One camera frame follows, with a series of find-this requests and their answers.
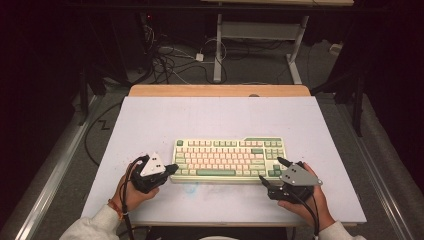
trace person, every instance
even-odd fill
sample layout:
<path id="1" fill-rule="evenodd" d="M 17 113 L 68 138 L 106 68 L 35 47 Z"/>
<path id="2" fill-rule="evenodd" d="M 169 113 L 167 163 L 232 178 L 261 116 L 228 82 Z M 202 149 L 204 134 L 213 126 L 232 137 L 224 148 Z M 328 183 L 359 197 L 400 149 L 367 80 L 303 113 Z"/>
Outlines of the person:
<path id="1" fill-rule="evenodd" d="M 304 163 L 304 168 L 315 175 L 312 168 Z M 75 221 L 60 237 L 60 240 L 70 239 L 102 239 L 117 240 L 116 230 L 121 223 L 123 213 L 120 195 L 122 193 L 121 186 L 125 182 L 125 175 L 121 177 L 116 192 L 113 197 L 105 204 L 93 218 L 81 218 Z M 149 193 L 144 194 L 132 185 L 131 181 L 127 184 L 127 207 L 128 211 L 136 209 L 141 203 L 152 199 L 158 194 L 159 188 L 154 188 Z M 336 221 L 330 214 L 327 206 L 327 200 L 321 186 L 314 187 L 314 198 L 309 198 L 306 204 L 314 211 L 316 209 L 319 216 L 319 236 L 320 240 L 364 240 L 362 236 L 351 236 L 343 227 L 341 222 Z M 314 226 L 314 219 L 306 208 L 301 204 L 293 204 L 287 201 L 278 201 L 277 204 L 302 217 L 310 226 Z"/>

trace table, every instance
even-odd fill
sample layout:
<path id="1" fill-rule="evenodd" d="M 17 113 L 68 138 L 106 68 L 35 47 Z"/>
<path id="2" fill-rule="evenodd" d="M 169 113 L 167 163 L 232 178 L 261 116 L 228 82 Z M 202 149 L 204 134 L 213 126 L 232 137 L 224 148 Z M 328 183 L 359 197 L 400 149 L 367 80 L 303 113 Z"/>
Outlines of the table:
<path id="1" fill-rule="evenodd" d="M 123 102 L 82 217 L 93 216 L 107 202 L 127 165 L 137 157 L 154 151 L 164 164 L 170 164 L 177 138 L 281 136 L 288 159 L 308 162 L 323 180 L 333 216 L 344 224 L 366 222 L 315 97 L 300 93 L 304 86 L 293 85 L 293 91 L 288 87 L 134 86 Z M 196 97 L 182 96 L 193 91 Z M 219 91 L 222 96 L 210 97 Z M 261 97 L 245 97 L 251 94 Z M 304 225 L 300 217 L 269 200 L 261 184 L 176 184 L 168 180 L 160 189 L 153 200 L 130 213 L 133 224 Z"/>
<path id="2" fill-rule="evenodd" d="M 203 0 L 224 3 L 240 4 L 280 4 L 280 5 L 310 5 L 310 6 L 352 6 L 353 0 Z M 287 64 L 294 84 L 302 84 L 296 66 L 296 57 L 302 43 L 309 16 L 303 16 L 299 24 L 254 23 L 254 22 L 227 22 L 222 21 L 222 14 L 218 14 L 216 33 L 216 55 L 214 65 L 215 83 L 221 82 L 222 67 L 222 38 L 253 38 L 271 40 L 294 40 L 293 51 L 286 55 Z"/>

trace keyboard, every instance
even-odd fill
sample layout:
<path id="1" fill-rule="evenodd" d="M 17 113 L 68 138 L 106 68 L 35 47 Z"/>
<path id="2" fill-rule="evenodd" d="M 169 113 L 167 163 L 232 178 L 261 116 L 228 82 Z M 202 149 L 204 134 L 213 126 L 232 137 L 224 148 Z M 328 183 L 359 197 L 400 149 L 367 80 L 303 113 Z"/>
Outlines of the keyboard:
<path id="1" fill-rule="evenodd" d="M 283 139 L 248 137 L 245 139 L 177 139 L 172 163 L 179 166 L 170 176 L 173 182 L 224 184 L 281 182 L 287 168 L 277 157 L 286 158 Z"/>

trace orange wristband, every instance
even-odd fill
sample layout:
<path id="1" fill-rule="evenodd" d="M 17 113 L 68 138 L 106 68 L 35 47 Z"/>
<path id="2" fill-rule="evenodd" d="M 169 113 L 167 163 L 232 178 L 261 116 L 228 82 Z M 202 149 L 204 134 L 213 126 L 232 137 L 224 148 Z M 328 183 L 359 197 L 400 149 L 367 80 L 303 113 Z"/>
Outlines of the orange wristband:
<path id="1" fill-rule="evenodd" d="M 109 199 L 108 203 L 112 205 L 112 209 L 115 210 L 116 213 L 118 214 L 119 220 L 124 219 L 124 214 L 122 213 L 122 210 L 119 209 L 118 205 L 116 205 L 116 203 L 112 201 L 112 199 Z"/>

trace white sleeve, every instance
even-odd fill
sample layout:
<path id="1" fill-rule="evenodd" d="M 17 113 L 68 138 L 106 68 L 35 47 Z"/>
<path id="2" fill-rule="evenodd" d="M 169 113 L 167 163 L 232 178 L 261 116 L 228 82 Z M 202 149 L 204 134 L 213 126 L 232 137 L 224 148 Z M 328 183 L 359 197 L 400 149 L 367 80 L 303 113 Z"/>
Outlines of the white sleeve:
<path id="1" fill-rule="evenodd" d="M 319 240 L 365 240 L 362 236 L 352 237 L 342 223 L 337 221 L 319 232 Z"/>
<path id="2" fill-rule="evenodd" d="M 120 224 L 118 214 L 104 205 L 93 218 L 75 221 L 60 237 L 60 240 L 119 240 L 116 229 Z"/>

